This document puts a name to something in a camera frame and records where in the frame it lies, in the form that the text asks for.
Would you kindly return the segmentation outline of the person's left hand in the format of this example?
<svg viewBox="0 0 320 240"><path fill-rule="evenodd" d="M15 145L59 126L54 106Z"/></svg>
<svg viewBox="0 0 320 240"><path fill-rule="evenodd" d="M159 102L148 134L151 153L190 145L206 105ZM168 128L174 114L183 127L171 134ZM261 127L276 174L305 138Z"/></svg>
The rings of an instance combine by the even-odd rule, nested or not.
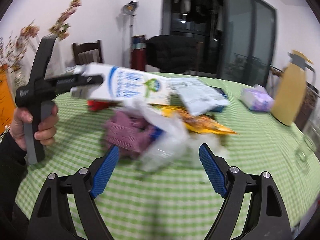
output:
<svg viewBox="0 0 320 240"><path fill-rule="evenodd" d="M39 141L43 146L52 145L55 142L54 136L56 134L55 125L59 117L58 107L53 105L50 116L44 119L38 126L38 131L35 133L34 138ZM13 120L10 124L9 133L16 142L16 144L24 151L27 150L23 124L31 124L33 121L32 114L26 108L16 108L14 110Z"/></svg>

